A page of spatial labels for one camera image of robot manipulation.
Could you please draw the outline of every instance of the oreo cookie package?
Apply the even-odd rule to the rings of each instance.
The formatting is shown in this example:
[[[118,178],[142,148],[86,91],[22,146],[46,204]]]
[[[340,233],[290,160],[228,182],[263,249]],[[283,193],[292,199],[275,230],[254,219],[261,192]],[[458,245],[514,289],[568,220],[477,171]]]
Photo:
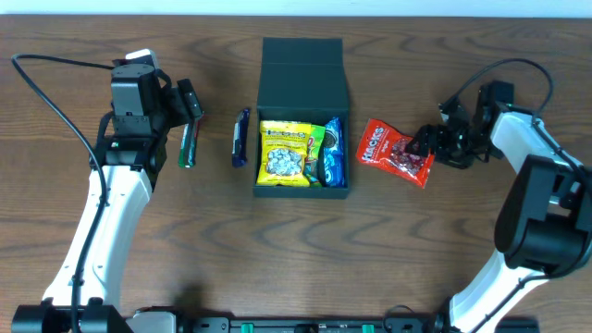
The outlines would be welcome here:
[[[345,186],[343,171],[343,138],[341,122],[334,117],[325,125],[323,140],[323,166],[325,167],[325,185],[328,187]]]

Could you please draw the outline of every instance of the wood grain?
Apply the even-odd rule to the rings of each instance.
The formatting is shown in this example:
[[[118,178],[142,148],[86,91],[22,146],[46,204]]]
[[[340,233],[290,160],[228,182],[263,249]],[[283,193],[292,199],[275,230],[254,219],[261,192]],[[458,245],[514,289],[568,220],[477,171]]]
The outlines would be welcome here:
[[[171,78],[192,80],[209,114],[196,168],[176,166],[180,129],[169,136],[168,164],[129,254],[126,315],[171,303],[235,315],[381,315],[398,303],[432,312],[493,251],[493,226],[514,178],[506,161],[464,171],[435,165],[420,190],[352,160],[347,201],[253,198],[256,166],[233,169],[229,151],[237,112],[256,103],[264,36],[343,38],[351,147],[370,117],[414,133],[437,122],[436,104],[482,66],[531,58],[557,84],[545,115],[549,131],[592,164],[589,20],[3,16],[0,36],[2,331],[16,307],[37,303],[54,278],[89,174],[82,146],[11,67],[15,53],[107,64],[150,47]],[[108,73],[36,61],[26,69],[95,135],[109,108]],[[540,103],[547,89],[520,65],[484,80],[492,78],[513,80],[522,105]],[[463,97],[469,106],[475,90]],[[589,277],[585,268],[543,286],[512,313],[535,315],[545,332],[587,331]]]

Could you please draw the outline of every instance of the cardboard box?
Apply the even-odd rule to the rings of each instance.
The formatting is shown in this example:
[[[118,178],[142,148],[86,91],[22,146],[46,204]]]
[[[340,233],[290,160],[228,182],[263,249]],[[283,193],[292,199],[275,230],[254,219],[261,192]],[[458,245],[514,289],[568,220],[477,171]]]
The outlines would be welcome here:
[[[264,38],[257,98],[257,197],[345,199],[350,192],[350,101],[341,39]],[[261,166],[261,120],[301,121],[325,126],[339,117],[344,144],[343,188],[256,185]],[[324,175],[323,149],[319,174]]]

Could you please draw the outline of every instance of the red candy bag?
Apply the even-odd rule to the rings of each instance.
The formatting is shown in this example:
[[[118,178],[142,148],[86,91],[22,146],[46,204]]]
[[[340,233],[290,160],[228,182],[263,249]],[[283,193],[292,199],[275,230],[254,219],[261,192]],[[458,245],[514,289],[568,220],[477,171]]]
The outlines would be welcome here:
[[[434,156],[422,157],[405,153],[405,146],[413,137],[376,119],[370,119],[358,146],[358,161],[378,167],[424,188]]]

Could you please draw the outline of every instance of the candy bag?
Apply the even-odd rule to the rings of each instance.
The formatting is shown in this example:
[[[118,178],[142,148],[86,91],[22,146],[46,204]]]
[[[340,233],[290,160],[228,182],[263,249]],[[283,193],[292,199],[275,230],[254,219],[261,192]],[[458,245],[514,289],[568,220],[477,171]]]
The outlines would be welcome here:
[[[358,161],[388,171],[424,188],[434,156],[405,153],[413,138],[400,134],[384,122],[370,119],[358,146]]]
[[[325,184],[328,187],[343,187],[343,137],[341,122],[334,117],[325,125],[325,139],[323,140],[323,165],[325,167]]]
[[[302,172],[310,135],[311,124],[262,121],[257,185],[309,186]]]
[[[318,180],[318,153],[325,138],[325,127],[311,125],[311,137],[308,139],[308,153],[304,160],[304,176],[310,181],[311,187],[322,187]]]

